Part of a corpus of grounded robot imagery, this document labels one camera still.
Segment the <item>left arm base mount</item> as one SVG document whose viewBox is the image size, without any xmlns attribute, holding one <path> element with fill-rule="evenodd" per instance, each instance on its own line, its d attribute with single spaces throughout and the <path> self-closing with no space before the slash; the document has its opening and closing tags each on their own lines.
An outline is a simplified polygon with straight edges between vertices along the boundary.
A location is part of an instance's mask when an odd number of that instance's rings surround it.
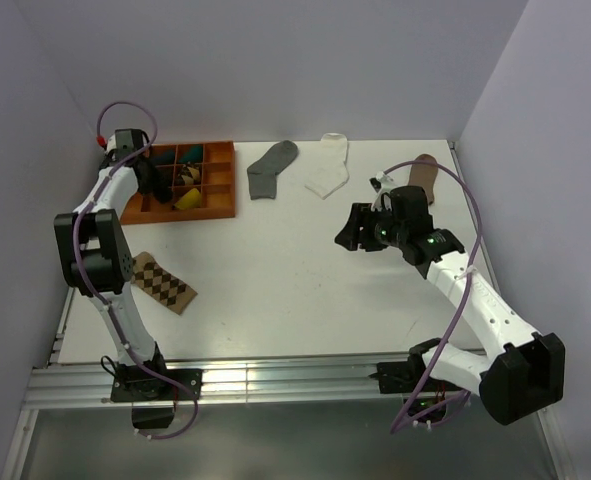
<svg viewBox="0 0 591 480">
<path fill-rule="evenodd" d="M 182 384 L 189 392 L 155 377 L 147 377 L 136 369 L 133 381 L 115 379 L 110 401 L 131 405 L 132 425 L 139 430 L 164 430 L 175 419 L 178 403 L 198 399 L 201 394 L 203 371 L 194 368 L 168 370 L 165 375 Z"/>
</svg>

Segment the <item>black sock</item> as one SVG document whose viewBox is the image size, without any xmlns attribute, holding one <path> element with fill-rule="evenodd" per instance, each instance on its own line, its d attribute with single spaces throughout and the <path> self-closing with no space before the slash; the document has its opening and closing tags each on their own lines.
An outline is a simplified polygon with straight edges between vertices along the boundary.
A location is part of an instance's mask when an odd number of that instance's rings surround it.
<svg viewBox="0 0 591 480">
<path fill-rule="evenodd" d="M 143 194 L 152 195 L 161 204 L 169 203 L 173 198 L 172 175 L 155 169 L 145 182 Z"/>
</svg>

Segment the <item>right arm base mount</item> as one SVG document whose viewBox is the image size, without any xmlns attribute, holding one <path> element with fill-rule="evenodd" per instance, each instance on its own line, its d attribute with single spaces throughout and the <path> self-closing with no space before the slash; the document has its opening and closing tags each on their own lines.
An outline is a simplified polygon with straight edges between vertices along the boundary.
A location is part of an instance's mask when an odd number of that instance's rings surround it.
<svg viewBox="0 0 591 480">
<path fill-rule="evenodd" d="M 430 348 L 436 347 L 439 342 L 440 339 L 435 338 L 412 347 L 406 360 L 377 363 L 375 372 L 371 373 L 369 377 L 378 382 L 381 394 L 410 394 L 425 370 L 421 355 Z M 409 416 L 414 416 L 426 408 L 445 400 L 447 393 L 459 392 L 460 388 L 450 382 L 428 378 L 422 391 L 425 393 L 433 392 L 434 397 L 418 398 L 411 405 L 408 411 Z"/>
</svg>

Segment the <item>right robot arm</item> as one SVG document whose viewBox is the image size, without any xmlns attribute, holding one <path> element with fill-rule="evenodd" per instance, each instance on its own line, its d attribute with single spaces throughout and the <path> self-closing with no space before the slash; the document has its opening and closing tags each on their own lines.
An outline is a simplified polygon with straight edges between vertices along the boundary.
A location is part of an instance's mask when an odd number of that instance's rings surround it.
<svg viewBox="0 0 591 480">
<path fill-rule="evenodd" d="M 457 237 L 435 227 L 423 188 L 384 189 L 372 204 L 353 204 L 335 242 L 348 251 L 398 249 L 455 306 L 451 322 L 466 321 L 482 345 L 482 354 L 472 354 L 443 335 L 412 347 L 405 371 L 396 379 L 411 395 L 444 382 L 478 396 L 501 425 L 562 399 L 562 340 L 554 333 L 540 333 L 515 313 L 476 271 L 471 253 Z"/>
</svg>

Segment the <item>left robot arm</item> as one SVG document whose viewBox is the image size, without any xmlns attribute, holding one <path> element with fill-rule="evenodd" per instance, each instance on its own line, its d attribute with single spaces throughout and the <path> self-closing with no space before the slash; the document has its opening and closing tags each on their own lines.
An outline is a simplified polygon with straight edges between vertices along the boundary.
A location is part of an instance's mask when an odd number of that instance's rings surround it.
<svg viewBox="0 0 591 480">
<path fill-rule="evenodd" d="M 67 284 L 90 299 L 111 335 L 117 361 L 109 372 L 117 387 L 158 399 L 168 391 L 170 375 L 134 302 L 134 261 L 120 218 L 135 193 L 167 203 L 172 191 L 151 163 L 144 131 L 119 129 L 98 142 L 105 156 L 96 184 L 74 212 L 54 220 L 60 263 Z"/>
</svg>

